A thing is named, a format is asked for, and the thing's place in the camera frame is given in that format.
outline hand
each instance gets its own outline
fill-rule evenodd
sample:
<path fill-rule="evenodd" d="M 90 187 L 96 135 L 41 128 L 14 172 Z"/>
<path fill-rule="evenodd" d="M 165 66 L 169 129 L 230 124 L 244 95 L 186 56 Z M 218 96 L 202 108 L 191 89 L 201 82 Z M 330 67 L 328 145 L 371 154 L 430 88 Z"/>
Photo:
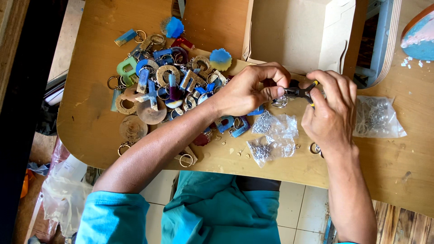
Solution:
<path fill-rule="evenodd" d="M 273 79 L 277 86 L 258 90 L 259 82 L 265 79 Z M 278 63 L 249 65 L 208 100 L 214 102 L 220 116 L 242 116 L 265 102 L 283 96 L 283 88 L 288 87 L 290 80 L 290 73 Z"/>
<path fill-rule="evenodd" d="M 334 71 L 315 70 L 306 75 L 318 80 L 327 99 L 313 88 L 310 96 L 315 109 L 307 105 L 301 125 L 324 155 L 358 152 L 352 140 L 355 123 L 356 84 Z"/>

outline left hand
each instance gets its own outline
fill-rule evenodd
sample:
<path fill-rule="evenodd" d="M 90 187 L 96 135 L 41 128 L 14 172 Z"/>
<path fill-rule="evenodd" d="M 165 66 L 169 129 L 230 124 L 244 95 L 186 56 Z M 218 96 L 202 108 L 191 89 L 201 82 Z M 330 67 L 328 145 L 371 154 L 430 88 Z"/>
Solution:
<path fill-rule="evenodd" d="M 258 90 L 259 82 L 265 79 L 273 79 L 277 86 Z M 276 62 L 249 65 L 208 100 L 212 100 L 220 116 L 242 116 L 265 102 L 283 96 L 283 88 L 289 86 L 290 80 L 290 73 Z"/>

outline bag of key rings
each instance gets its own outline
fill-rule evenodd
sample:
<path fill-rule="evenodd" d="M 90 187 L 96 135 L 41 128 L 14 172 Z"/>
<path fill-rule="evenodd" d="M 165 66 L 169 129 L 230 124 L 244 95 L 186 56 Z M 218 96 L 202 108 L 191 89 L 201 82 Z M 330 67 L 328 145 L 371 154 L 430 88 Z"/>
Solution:
<path fill-rule="evenodd" d="M 295 151 L 294 138 L 298 138 L 297 119 L 281 114 L 273 116 L 268 110 L 252 126 L 252 134 L 265 134 L 247 141 L 253 159 L 263 167 L 267 161 L 291 157 Z"/>
<path fill-rule="evenodd" d="M 369 138 L 398 138 L 406 136 L 393 100 L 386 97 L 357 96 L 357 118 L 353 136 Z"/>

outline pliers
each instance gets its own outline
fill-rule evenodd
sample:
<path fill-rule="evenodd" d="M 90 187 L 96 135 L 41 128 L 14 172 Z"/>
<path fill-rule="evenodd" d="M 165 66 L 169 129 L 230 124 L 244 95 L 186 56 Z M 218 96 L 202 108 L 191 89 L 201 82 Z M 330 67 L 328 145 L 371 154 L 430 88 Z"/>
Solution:
<path fill-rule="evenodd" d="M 310 96 L 309 96 L 309 92 L 312 90 L 312 88 L 314 88 L 318 84 L 319 84 L 319 82 L 316 80 L 306 89 L 301 89 L 299 87 L 284 88 L 285 94 L 283 96 L 289 97 L 289 98 L 303 97 L 315 109 L 315 105 L 313 104 L 312 98 L 310 98 Z"/>

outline fingernail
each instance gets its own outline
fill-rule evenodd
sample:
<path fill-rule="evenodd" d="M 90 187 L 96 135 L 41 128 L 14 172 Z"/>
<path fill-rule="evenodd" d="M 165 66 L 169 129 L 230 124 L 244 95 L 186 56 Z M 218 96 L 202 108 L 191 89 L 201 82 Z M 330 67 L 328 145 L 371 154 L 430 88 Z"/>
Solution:
<path fill-rule="evenodd" d="M 283 96 L 283 94 L 285 94 L 285 90 L 283 89 L 283 87 L 279 86 L 279 88 L 277 89 L 277 95 L 281 97 Z"/>

